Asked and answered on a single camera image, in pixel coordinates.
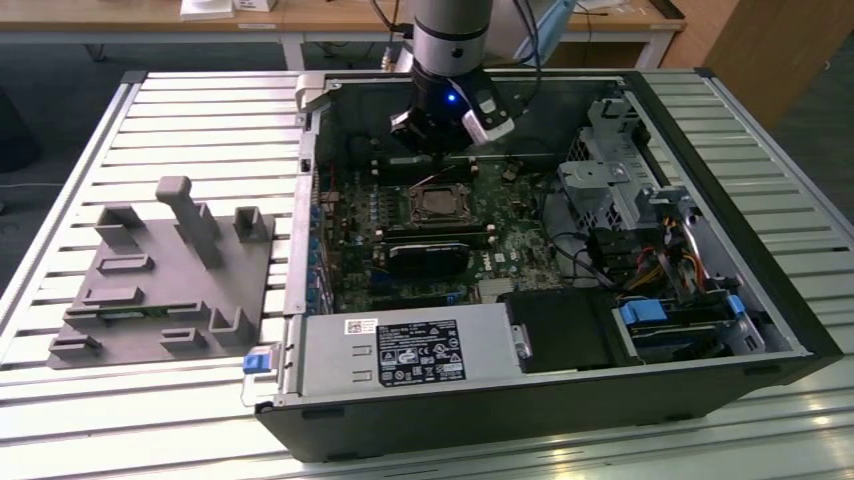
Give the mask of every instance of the blue latch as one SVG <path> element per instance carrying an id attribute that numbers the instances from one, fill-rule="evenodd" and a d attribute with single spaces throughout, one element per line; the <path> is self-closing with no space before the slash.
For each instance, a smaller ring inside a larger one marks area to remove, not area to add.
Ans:
<path id="1" fill-rule="evenodd" d="M 250 353 L 243 357 L 243 373 L 253 375 L 255 373 L 270 372 L 271 354 L 270 353 Z"/>
<path id="2" fill-rule="evenodd" d="M 658 300 L 632 300 L 620 308 L 624 323 L 632 325 L 637 322 L 664 322 L 668 320 L 665 307 Z"/>
<path id="3" fill-rule="evenodd" d="M 742 299 L 738 295 L 730 295 L 726 297 L 726 303 L 730 304 L 730 308 L 733 309 L 733 313 L 737 317 L 741 317 L 745 314 L 745 304 L 742 303 Z"/>

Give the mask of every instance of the black cover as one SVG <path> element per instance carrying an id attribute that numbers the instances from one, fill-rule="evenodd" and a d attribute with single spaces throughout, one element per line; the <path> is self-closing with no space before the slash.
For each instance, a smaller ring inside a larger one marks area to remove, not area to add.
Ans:
<path id="1" fill-rule="evenodd" d="M 514 292 L 505 296 L 510 323 L 525 325 L 533 356 L 526 373 L 630 365 L 612 314 L 613 295 L 596 288 Z"/>

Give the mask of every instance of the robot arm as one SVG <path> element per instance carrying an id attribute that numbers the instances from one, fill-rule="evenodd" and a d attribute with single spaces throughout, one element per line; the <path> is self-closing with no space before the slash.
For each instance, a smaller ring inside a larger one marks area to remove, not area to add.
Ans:
<path id="1" fill-rule="evenodd" d="M 442 157 L 473 143 L 490 143 L 514 130 L 514 118 L 522 115 L 525 105 L 520 98 L 505 98 L 498 91 L 484 71 L 485 54 L 489 51 L 532 62 L 540 46 L 545 59 L 560 41 L 574 3 L 417 0 L 413 99 L 410 109 L 393 117 L 391 129 L 413 151 Z M 524 4 L 532 7 L 533 18 L 524 13 L 529 11 Z M 538 45 L 532 29 L 540 32 Z"/>

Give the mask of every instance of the warning label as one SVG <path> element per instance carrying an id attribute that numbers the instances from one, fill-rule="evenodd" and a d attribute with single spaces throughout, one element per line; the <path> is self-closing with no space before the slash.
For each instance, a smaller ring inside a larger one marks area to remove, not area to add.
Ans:
<path id="1" fill-rule="evenodd" d="M 377 326 L 385 387 L 466 380 L 457 320 Z"/>

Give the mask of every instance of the aluminum extrusion table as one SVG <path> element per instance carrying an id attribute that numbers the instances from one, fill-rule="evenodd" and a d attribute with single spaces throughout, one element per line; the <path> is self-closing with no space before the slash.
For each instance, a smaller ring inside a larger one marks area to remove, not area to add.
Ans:
<path id="1" fill-rule="evenodd" d="M 846 354 L 854 231 L 716 79 L 645 74 Z M 704 419 L 302 464 L 242 403 L 241 358 L 54 371 L 47 347 L 101 237 L 102 206 L 146 218 L 187 175 L 214 214 L 277 215 L 262 342 L 281 340 L 301 125 L 297 73 L 129 75 L 0 300 L 0 476 L 181 478 L 780 478 L 854 468 L 854 357 Z M 676 172 L 665 162 L 672 181 Z M 255 388 L 275 389 L 275 383 Z"/>

